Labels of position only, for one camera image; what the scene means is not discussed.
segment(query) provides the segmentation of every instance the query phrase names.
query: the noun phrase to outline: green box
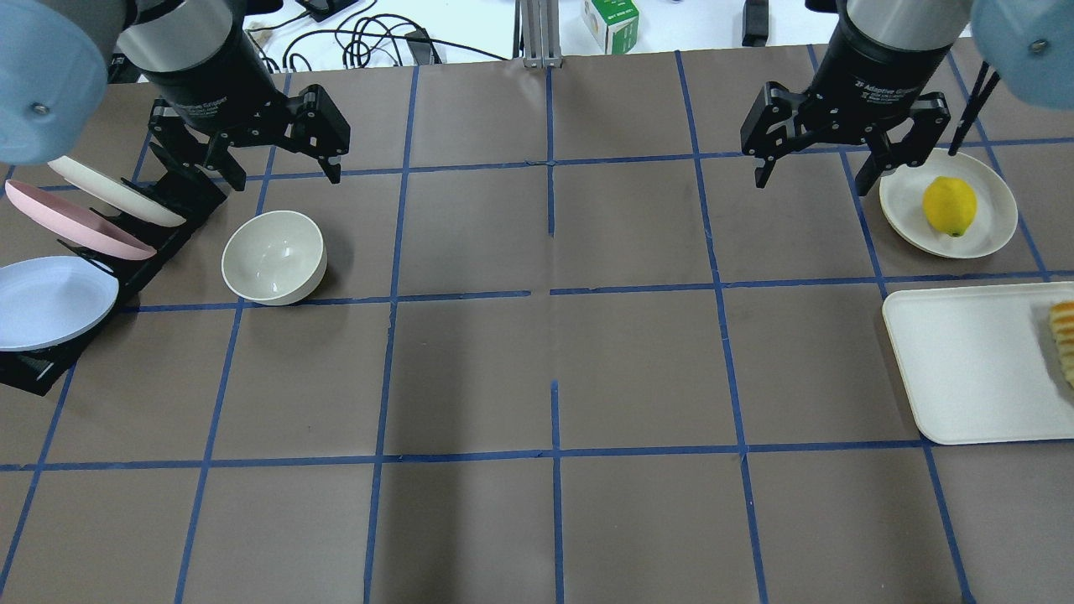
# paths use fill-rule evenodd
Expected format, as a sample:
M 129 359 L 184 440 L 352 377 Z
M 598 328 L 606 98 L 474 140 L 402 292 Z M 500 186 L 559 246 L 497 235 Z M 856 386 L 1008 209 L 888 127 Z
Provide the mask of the green box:
M 606 55 L 625 55 L 638 42 L 641 13 L 632 0 L 582 0 L 582 20 Z

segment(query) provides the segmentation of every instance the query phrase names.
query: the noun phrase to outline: light blue plate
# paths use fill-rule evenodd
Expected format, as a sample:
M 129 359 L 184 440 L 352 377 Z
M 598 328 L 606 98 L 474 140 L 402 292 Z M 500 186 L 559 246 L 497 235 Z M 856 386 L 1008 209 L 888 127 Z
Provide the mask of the light blue plate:
M 77 337 L 101 322 L 118 294 L 115 277 L 76 256 L 0 268 L 0 351 L 37 350 Z

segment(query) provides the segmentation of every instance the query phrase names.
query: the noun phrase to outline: food item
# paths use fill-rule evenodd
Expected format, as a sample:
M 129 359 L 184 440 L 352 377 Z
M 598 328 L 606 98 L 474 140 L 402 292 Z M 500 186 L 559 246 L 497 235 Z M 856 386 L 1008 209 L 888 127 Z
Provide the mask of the food item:
M 977 216 L 977 196 L 961 178 L 937 176 L 925 189 L 921 210 L 933 229 L 960 238 Z
M 1074 301 L 1060 302 L 1048 312 L 1051 336 L 1059 348 L 1063 377 L 1074 388 Z

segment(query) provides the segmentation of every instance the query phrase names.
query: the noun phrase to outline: lemon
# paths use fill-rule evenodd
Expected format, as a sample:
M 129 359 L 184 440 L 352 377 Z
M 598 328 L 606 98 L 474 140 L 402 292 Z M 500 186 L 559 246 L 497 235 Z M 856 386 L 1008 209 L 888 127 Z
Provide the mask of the lemon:
M 925 189 L 921 210 L 933 229 L 960 238 L 977 215 L 977 196 L 961 178 L 937 176 Z

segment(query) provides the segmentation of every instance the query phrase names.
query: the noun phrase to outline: pink plate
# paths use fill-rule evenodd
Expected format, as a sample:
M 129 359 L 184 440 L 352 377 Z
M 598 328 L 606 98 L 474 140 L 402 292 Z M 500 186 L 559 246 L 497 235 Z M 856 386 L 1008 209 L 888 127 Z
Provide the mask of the pink plate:
M 124 260 L 145 260 L 157 253 L 119 227 L 89 210 L 33 185 L 8 181 L 11 203 L 34 222 L 78 245 Z

